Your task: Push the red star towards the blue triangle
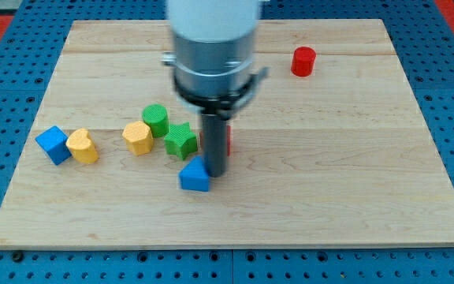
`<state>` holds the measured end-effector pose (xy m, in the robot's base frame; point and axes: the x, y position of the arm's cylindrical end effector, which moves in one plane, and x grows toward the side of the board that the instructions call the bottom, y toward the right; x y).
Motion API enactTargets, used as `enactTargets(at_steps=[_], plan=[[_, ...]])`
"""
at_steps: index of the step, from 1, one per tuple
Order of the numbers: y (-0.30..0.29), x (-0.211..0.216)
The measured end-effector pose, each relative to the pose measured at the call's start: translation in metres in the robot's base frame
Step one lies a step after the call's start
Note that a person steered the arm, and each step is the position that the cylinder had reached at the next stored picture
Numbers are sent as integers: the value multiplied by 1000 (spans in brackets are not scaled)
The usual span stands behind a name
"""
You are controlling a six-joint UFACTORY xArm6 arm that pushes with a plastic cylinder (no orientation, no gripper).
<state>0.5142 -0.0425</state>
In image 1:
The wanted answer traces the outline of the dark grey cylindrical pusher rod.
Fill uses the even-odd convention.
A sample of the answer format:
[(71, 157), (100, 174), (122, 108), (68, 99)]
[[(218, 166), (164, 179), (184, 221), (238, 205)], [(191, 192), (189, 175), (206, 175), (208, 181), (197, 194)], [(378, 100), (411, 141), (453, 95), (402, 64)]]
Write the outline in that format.
[(227, 123), (212, 114), (201, 115), (203, 160), (207, 173), (217, 178), (227, 168)]

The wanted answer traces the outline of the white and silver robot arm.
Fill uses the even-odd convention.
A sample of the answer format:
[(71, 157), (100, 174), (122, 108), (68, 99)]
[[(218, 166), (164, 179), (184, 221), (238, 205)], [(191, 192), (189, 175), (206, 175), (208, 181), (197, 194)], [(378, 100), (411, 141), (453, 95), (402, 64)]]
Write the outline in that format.
[(200, 114), (203, 162), (211, 177), (227, 169), (228, 121), (255, 97), (267, 68), (253, 73), (259, 0), (167, 0), (176, 93)]

